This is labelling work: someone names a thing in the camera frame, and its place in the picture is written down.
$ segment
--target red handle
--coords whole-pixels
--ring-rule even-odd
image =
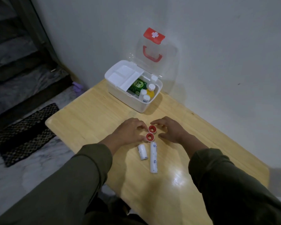
[[[155,58],[153,58],[152,56],[148,55],[148,54],[146,53],[146,48],[147,48],[147,47],[144,45],[144,46],[143,46],[143,54],[145,55],[146,58],[150,59],[150,60],[153,61],[153,62],[159,62],[159,61],[162,59],[162,55],[161,55],[161,54],[159,55],[158,59],[155,59]]]

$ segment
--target door mat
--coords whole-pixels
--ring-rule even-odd
[[[7,167],[26,159],[56,135],[45,121],[59,111],[52,103],[0,131],[0,155]]]

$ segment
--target wooden table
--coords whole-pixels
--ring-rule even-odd
[[[50,117],[46,125],[77,153],[83,145],[105,138],[128,118],[139,118],[149,125],[164,116],[177,120],[208,147],[221,149],[237,167],[268,185],[269,169],[264,163],[167,94],[160,93],[141,114],[109,94],[103,80]],[[151,174],[150,159],[141,161],[135,145],[129,145],[114,155],[107,185],[149,225],[212,224],[202,195],[188,174],[184,149],[158,137],[156,143],[158,174]],[[146,149],[150,155],[149,144]]]

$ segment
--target red label with white cross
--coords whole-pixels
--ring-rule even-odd
[[[152,28],[148,28],[146,32],[143,34],[144,37],[150,39],[152,42],[156,44],[160,44],[162,40],[164,40],[165,36],[153,30]]]

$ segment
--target person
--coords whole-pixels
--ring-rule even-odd
[[[281,224],[281,202],[258,180],[237,168],[219,149],[208,148],[176,121],[151,122],[167,132],[159,137],[181,144],[191,178],[202,193],[213,224]],[[130,118],[97,144],[85,145],[58,171],[0,216],[0,224],[141,224],[127,217],[86,208],[107,179],[112,156],[124,145],[145,141]]]

